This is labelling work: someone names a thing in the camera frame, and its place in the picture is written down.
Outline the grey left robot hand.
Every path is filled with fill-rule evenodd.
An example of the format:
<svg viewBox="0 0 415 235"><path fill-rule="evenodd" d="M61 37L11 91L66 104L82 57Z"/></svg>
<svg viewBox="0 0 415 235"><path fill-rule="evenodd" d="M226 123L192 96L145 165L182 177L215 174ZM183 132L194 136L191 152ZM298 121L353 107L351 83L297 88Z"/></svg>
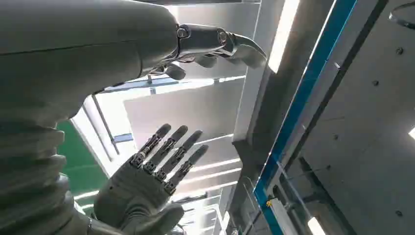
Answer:
<svg viewBox="0 0 415 235"><path fill-rule="evenodd" d="M180 24L135 0L3 0L0 131L55 127L87 96L148 74L184 78L174 62L211 68L222 57L258 68L266 53L220 27Z"/></svg>

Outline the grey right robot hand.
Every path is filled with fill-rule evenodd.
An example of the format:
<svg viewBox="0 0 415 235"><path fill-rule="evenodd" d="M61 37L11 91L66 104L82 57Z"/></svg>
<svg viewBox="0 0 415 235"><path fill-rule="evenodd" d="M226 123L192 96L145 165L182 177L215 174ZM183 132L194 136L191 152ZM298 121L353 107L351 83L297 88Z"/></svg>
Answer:
<svg viewBox="0 0 415 235"><path fill-rule="evenodd" d="M184 209L170 198L208 145L201 145L183 161L203 132L196 130L175 149L188 127L180 126L164 140L170 130L170 124L162 125L109 178L93 205L99 222L124 235L169 235L177 227Z"/></svg>

